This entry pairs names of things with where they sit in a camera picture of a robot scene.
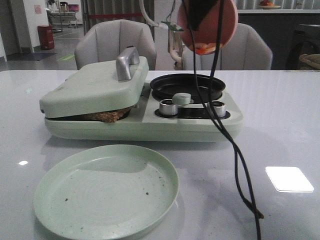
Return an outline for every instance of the green plate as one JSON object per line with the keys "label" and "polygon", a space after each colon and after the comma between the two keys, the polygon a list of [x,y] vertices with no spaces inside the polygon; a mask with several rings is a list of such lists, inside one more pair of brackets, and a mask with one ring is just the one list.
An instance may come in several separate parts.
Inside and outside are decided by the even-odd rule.
{"label": "green plate", "polygon": [[179,178],[163,155],[135,145],[107,145],[74,154],[36,188],[39,221],[75,240],[112,240],[150,231],[176,200]]}

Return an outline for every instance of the silver handle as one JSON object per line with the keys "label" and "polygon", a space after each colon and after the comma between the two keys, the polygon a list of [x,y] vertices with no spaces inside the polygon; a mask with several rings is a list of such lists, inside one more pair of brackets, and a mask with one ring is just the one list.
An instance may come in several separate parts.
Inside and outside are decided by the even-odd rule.
{"label": "silver handle", "polygon": [[138,64],[140,62],[138,50],[133,47],[128,47],[123,50],[116,58],[116,73],[120,83],[131,80],[129,65]]}

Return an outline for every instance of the white chair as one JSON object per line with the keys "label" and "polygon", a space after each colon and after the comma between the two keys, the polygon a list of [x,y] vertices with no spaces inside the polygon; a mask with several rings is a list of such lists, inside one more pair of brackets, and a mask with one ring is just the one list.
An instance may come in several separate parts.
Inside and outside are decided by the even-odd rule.
{"label": "white chair", "polygon": [[125,19],[94,25],[74,50],[76,67],[115,60],[127,47],[136,47],[146,57],[150,70],[156,67],[156,46],[150,28],[142,22]]}
{"label": "white chair", "polygon": [[[273,53],[259,34],[249,25],[238,23],[230,42],[221,49],[217,70],[270,70]],[[197,70],[211,70],[214,54],[196,55]],[[193,52],[182,53],[184,70],[193,70]]]}

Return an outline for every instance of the sandwich maker lid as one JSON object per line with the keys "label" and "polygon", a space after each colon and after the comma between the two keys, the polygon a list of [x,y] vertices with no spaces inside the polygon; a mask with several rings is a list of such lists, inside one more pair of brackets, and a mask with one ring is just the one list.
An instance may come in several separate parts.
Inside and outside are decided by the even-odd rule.
{"label": "sandwich maker lid", "polygon": [[129,66],[132,78],[126,82],[118,81],[115,60],[83,66],[40,99],[41,111],[47,118],[60,118],[133,106],[149,70],[147,59],[139,58],[140,63]]}

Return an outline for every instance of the frying pan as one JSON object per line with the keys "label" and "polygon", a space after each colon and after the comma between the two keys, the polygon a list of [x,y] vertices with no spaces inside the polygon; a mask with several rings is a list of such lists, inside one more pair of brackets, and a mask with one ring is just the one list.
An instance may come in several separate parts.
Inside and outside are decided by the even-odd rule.
{"label": "frying pan", "polygon": [[[207,75],[197,74],[200,95],[204,102],[208,102],[208,91],[210,77]],[[171,99],[177,93],[191,94],[194,104],[200,104],[201,100],[197,92],[195,76],[192,73],[177,73],[157,77],[150,83],[152,94],[154,97],[163,100]],[[218,78],[213,79],[212,83],[212,100],[221,97],[222,91],[226,88],[226,84]]]}

